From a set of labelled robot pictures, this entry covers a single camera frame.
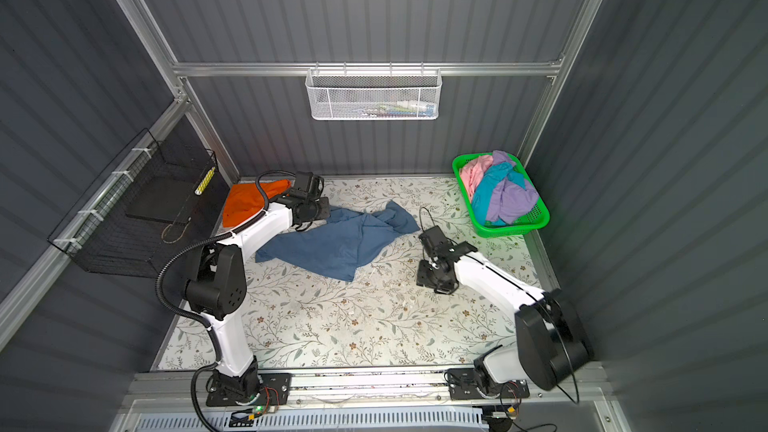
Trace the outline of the blue t shirt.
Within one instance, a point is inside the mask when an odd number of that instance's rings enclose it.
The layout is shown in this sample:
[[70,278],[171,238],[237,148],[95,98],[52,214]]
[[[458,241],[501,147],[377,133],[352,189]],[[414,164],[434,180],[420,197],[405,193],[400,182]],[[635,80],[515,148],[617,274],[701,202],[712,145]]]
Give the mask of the blue t shirt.
[[306,232],[282,233],[254,255],[257,263],[281,260],[323,277],[351,282],[397,238],[419,230],[414,217],[394,201],[364,213],[334,207],[326,223]]

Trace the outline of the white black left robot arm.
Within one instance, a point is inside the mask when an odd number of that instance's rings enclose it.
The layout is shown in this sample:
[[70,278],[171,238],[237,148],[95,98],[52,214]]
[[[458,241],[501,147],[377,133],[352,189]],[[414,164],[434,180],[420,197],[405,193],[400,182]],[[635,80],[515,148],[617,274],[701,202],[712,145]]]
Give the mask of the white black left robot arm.
[[260,203],[232,219],[211,244],[191,250],[191,272],[184,299],[201,316],[214,344],[213,387],[230,399],[247,402],[262,388],[257,359],[247,344],[241,308],[247,295],[245,260],[277,235],[296,231],[330,215],[323,195],[325,180],[311,172],[295,172],[285,187],[271,192],[254,183]]

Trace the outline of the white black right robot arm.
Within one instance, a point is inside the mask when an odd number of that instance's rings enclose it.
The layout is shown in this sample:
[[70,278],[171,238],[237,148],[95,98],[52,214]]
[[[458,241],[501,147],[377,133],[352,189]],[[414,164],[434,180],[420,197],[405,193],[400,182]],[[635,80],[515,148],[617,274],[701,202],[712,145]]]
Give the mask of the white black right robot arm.
[[474,360],[471,369],[451,369],[446,381],[456,400],[475,396],[523,398],[530,383],[549,391],[594,359],[583,323],[563,291],[530,286],[502,270],[468,242],[455,242],[438,226],[419,235],[424,256],[417,284],[439,295],[462,286],[513,319],[516,342],[499,345]]

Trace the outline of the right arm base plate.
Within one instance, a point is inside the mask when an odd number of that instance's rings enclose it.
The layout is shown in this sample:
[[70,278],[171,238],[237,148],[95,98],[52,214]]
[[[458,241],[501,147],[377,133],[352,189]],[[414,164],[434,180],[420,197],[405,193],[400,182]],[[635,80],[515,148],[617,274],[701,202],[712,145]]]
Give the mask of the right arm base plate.
[[485,372],[473,368],[450,368],[443,373],[452,400],[471,401],[480,399],[521,400],[530,397],[525,380],[497,383]]

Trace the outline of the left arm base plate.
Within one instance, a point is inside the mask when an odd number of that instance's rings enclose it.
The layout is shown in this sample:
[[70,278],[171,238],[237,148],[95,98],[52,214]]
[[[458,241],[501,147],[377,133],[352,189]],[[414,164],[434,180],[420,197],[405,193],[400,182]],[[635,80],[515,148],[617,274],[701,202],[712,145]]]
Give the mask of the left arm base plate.
[[253,373],[244,378],[235,378],[215,371],[205,385],[205,405],[282,406],[287,403],[292,378],[288,373]]

